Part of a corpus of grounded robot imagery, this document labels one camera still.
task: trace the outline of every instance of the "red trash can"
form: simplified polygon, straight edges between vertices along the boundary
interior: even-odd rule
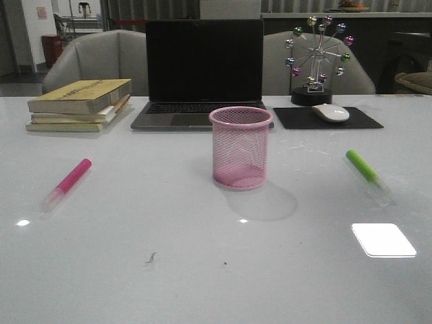
[[[45,63],[47,68],[51,68],[63,52],[61,38],[58,35],[43,35],[41,38]]]

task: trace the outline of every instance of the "pink mesh pencil cup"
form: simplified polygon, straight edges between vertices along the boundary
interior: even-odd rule
[[[254,107],[212,111],[213,179],[229,189],[261,186],[267,175],[267,139],[273,116]]]

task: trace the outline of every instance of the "laptop screen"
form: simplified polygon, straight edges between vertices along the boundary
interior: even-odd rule
[[[155,20],[146,24],[151,101],[259,101],[262,20]]]

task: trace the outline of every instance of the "black mouse pad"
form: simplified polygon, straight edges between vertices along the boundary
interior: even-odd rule
[[[341,122],[322,120],[311,107],[274,108],[276,116],[287,130],[349,130],[359,128],[384,128],[355,107],[344,107],[350,118]]]

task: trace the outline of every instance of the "ferris wheel ornament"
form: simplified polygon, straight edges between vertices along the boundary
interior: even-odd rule
[[[325,64],[329,63],[333,65],[332,60],[336,63],[338,60],[340,64],[346,63],[351,59],[349,53],[337,54],[331,50],[337,47],[336,45],[329,45],[329,41],[337,34],[342,34],[346,30],[345,24],[338,24],[335,27],[335,32],[329,38],[325,38],[325,32],[333,23],[331,16],[325,16],[322,18],[321,23],[317,26],[318,18],[311,16],[307,19],[307,24],[312,28],[313,39],[309,41],[303,35],[303,28],[296,27],[292,31],[293,38],[286,40],[286,48],[288,49],[288,58],[285,60],[285,64],[290,68],[291,76],[294,78],[301,78],[305,75],[302,70],[304,64],[310,62],[310,70],[307,77],[304,79],[303,87],[294,88],[291,93],[291,102],[298,105],[320,105],[322,103],[331,103],[332,93],[328,88],[325,88],[325,81],[328,79],[328,75],[325,72]],[[303,38],[307,43],[307,54],[305,56],[296,58],[292,57],[291,51],[296,44],[296,38]],[[346,46],[351,46],[354,42],[353,36],[346,36],[343,39],[343,43]],[[343,75],[345,67],[343,65],[336,64],[334,74],[336,77]]]

